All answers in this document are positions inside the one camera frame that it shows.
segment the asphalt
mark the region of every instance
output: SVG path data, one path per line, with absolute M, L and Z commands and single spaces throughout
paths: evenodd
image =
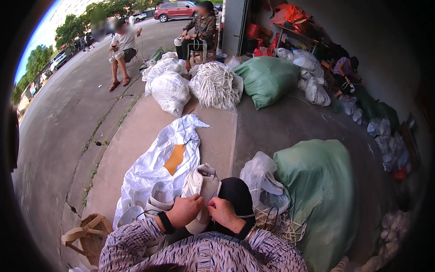
M 61 256 L 60 236 L 80 221 L 84 189 L 106 148 L 94 141 L 110 142 L 124 114 L 143 93 L 138 71 L 142 58 L 149 58 L 160 46 L 172 48 L 186 23 L 147 20 L 136 24 L 143 27 L 143 42 L 136 38 L 140 61 L 127 64 L 132 78 L 128 86 L 107 90 L 112 80 L 108 35 L 55 72 L 27 109 L 20 124 L 14 188 L 32 237 L 56 270 L 70 267 L 67 256 Z

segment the red suv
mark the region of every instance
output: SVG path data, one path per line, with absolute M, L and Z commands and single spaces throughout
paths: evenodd
M 171 19 L 192 18 L 195 4 L 190 1 L 176 1 L 161 4 L 156 8 L 154 19 L 164 23 Z

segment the woman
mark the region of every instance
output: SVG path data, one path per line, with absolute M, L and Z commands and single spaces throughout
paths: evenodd
M 200 2 L 195 6 L 195 16 L 190 23 L 183 28 L 183 33 L 178 36 L 184 38 L 181 46 L 176 46 L 178 59 L 186 60 L 184 67 L 189 71 L 190 52 L 202 51 L 203 44 L 201 40 L 207 43 L 207 50 L 214 46 L 214 34 L 216 33 L 216 16 L 214 14 L 214 6 L 210 1 Z M 195 28 L 195 34 L 188 35 L 187 32 Z
M 177 197 L 170 211 L 110 233 L 101 251 L 99 271 L 307 272 L 295 246 L 255 227 L 251 194 L 243 180 L 221 181 L 219 196 L 208 203 L 198 194 Z M 205 205 L 212 222 L 206 232 L 192 235 L 185 226 Z M 149 258 L 144 256 L 147 243 L 164 234 L 170 245 Z
M 334 79 L 337 81 L 340 90 L 334 94 L 334 98 L 338 98 L 340 95 L 346 95 L 349 98 L 351 93 L 351 81 L 349 76 L 354 76 L 356 79 L 361 80 L 361 83 L 365 85 L 365 81 L 361 79 L 358 74 L 356 74 L 358 69 L 359 61 L 357 57 L 341 57 L 334 67 Z

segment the wall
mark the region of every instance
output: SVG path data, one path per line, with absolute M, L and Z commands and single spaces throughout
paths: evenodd
M 423 170 L 428 169 L 431 157 L 431 137 L 414 96 L 420 83 L 420 69 L 412 43 L 406 40 L 390 12 L 380 1 L 345 0 L 288 0 L 289 3 L 313 15 L 331 40 L 341 44 L 351 56 L 359 59 L 358 73 L 367 82 L 371 96 L 380 99 L 397 111 L 400 122 L 414 115 L 419 130 L 415 133 Z M 270 27 L 272 12 L 258 17 L 261 26 Z

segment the table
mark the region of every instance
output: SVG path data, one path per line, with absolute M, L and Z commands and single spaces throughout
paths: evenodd
M 288 29 L 288 28 L 284 27 L 283 24 L 274 24 L 274 25 L 279 27 L 279 28 L 281 28 L 281 31 L 279 33 L 278 45 L 281 42 L 282 34 L 283 34 L 284 30 L 285 30 L 286 34 L 290 38 L 299 40 L 299 41 L 301 41 L 301 42 L 303 42 L 305 44 L 309 44 L 311 46 L 311 48 L 312 48 L 312 50 L 310 52 L 312 52 L 314 54 L 314 52 L 316 51 L 316 47 L 317 47 L 317 44 L 319 43 L 319 41 L 311 39 L 311 38 L 308 38 L 307 36 L 302 35 L 302 34 L 296 32 L 294 30 Z

